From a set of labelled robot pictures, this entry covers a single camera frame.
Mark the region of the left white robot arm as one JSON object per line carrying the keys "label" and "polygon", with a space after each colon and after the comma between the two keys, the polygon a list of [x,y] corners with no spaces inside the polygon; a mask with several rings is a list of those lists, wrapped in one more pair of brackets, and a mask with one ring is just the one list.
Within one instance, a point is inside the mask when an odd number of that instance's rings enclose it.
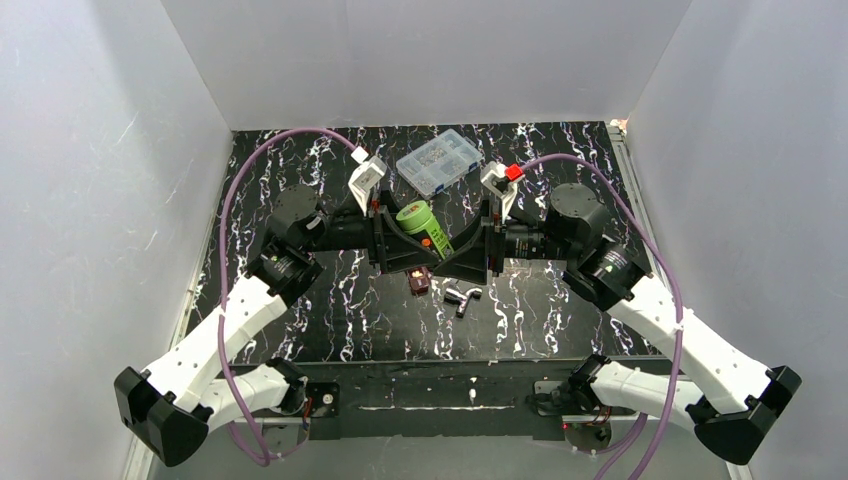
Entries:
{"label": "left white robot arm", "polygon": [[198,451],[213,430],[245,412],[269,409],[308,417],[316,402],[307,375],[292,362],[271,360],[240,375],[229,363],[312,286],[323,271],[317,252],[365,249],[384,273],[440,263],[433,242],[400,229],[396,211],[383,195],[363,207],[349,199],[330,213],[314,189],[284,189],[274,202],[259,254],[219,306],[162,357],[117,376],[114,388],[124,425],[173,467]]}

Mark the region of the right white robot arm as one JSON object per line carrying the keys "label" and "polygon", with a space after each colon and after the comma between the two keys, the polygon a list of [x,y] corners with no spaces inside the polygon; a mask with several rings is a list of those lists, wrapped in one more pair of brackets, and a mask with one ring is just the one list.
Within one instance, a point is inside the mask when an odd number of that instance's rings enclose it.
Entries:
{"label": "right white robot arm", "polygon": [[538,410],[622,407],[666,417],[692,430],[721,459],[749,463],[800,388],[800,376],[750,358],[682,306],[642,261],[605,234],[610,220],[597,194],[578,183],[557,186],[540,221],[520,212],[503,216],[483,204],[435,272],[483,284],[508,258],[563,262],[573,293],[634,329],[673,367],[668,375],[654,375],[594,354],[558,387],[534,393]]}

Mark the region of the red pill organizer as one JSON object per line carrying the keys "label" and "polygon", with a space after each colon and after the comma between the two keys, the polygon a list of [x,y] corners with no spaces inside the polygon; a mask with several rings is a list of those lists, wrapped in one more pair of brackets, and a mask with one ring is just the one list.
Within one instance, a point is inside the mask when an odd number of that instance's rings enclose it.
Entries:
{"label": "red pill organizer", "polygon": [[413,296],[427,294],[430,289],[430,273],[426,267],[417,267],[406,272],[410,292]]}

